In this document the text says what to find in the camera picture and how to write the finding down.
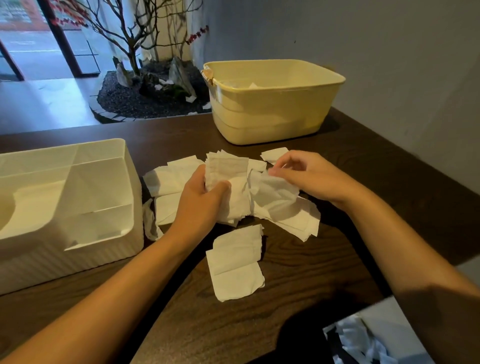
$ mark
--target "black metal frame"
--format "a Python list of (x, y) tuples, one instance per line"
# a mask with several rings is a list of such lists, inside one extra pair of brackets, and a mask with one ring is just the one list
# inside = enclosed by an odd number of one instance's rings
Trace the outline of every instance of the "black metal frame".
[[(70, 67), (70, 70), (72, 71), (73, 76), (75, 78), (97, 77), (100, 74), (100, 71), (95, 73), (83, 73), (82, 70), (80, 69), (80, 66), (78, 65), (78, 62), (75, 58), (75, 55), (72, 51), (72, 48), (70, 47), (70, 44), (68, 42), (68, 39), (63, 29), (59, 25), (52, 24), (51, 19), (55, 18), (55, 13), (50, 7), (48, 0), (37, 0), (37, 2), (38, 2), (38, 5), (40, 6), (41, 11), (43, 12), (43, 15), (45, 16), (45, 19), (47, 20), (47, 24), (50, 30), (52, 31), (52, 34), (55, 37), (68, 66)], [(95, 60), (97, 68), (100, 70), (93, 52), (92, 52), (92, 56)]]
[(5, 60), (7, 61), (8, 65), (10, 66), (10, 68), (12, 69), (13, 73), (15, 74), (15, 76), (17, 76), (17, 79), (18, 81), (24, 81), (25, 78), (24, 78), (24, 75), (22, 74), (22, 72), (20, 72), (20, 70), (18, 69), (17, 65), (15, 64), (15, 62), (13, 61), (12, 57), (10, 56), (10, 53), (7, 51), (7, 49), (5, 48), (5, 46), (3, 45), (1, 39), (0, 39), (0, 53), (2, 54), (2, 56), (5, 58)]

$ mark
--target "forearm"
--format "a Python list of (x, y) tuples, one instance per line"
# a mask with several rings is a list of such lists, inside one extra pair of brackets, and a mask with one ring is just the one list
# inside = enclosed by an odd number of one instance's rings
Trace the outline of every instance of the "forearm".
[(359, 190), (346, 211), (435, 362), (479, 362), (478, 287), (372, 192)]
[(167, 233), (4, 364), (107, 362), (190, 253), (187, 246)]

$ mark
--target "yellow plastic bin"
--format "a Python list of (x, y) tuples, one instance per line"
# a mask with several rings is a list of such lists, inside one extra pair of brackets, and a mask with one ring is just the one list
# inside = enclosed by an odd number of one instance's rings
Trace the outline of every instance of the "yellow plastic bin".
[(237, 145), (318, 131), (345, 77), (300, 60), (204, 64), (215, 125)]

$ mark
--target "hand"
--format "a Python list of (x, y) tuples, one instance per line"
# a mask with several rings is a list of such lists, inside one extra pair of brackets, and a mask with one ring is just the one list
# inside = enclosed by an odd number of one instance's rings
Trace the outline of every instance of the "hand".
[(222, 198), (230, 189), (230, 182), (220, 181), (207, 192), (204, 179), (205, 165), (201, 165), (185, 184), (177, 216), (167, 232), (175, 234), (192, 249), (215, 225)]
[(366, 189), (320, 154), (301, 150), (282, 155), (268, 174), (284, 178), (313, 197), (330, 201), (343, 210), (351, 197)]

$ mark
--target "person's left hand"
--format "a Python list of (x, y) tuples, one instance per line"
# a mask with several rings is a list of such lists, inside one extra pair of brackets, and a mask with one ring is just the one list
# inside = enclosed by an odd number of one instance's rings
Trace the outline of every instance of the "person's left hand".
[(210, 232), (216, 222), (224, 194), (230, 182), (220, 181), (209, 192), (205, 189), (205, 165), (193, 173), (183, 188), (177, 216), (167, 234), (193, 249)]

